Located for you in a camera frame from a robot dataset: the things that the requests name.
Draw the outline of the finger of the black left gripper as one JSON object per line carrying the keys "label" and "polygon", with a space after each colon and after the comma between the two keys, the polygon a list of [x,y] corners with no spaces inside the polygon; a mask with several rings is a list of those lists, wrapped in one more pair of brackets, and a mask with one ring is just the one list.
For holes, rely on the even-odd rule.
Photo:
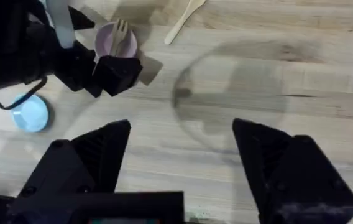
{"label": "finger of the black left gripper", "polygon": [[143,66],[137,58],[119,58],[110,55],[100,57],[91,75],[86,79],[85,90],[95,98],[102,91],[116,96],[132,88]]}

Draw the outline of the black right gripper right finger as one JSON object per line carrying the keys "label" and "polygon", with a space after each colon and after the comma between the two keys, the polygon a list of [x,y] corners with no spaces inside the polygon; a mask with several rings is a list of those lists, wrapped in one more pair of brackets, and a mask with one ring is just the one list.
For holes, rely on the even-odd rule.
{"label": "black right gripper right finger", "polygon": [[353,219],[353,191],[311,136],[239,118],[232,130],[260,223]]}

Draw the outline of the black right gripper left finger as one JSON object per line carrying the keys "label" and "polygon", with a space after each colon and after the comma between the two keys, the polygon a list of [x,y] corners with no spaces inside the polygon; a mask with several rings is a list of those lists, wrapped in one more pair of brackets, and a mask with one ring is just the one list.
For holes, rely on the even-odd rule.
{"label": "black right gripper left finger", "polygon": [[131,131],[128,120],[53,141],[18,194],[113,193]]}

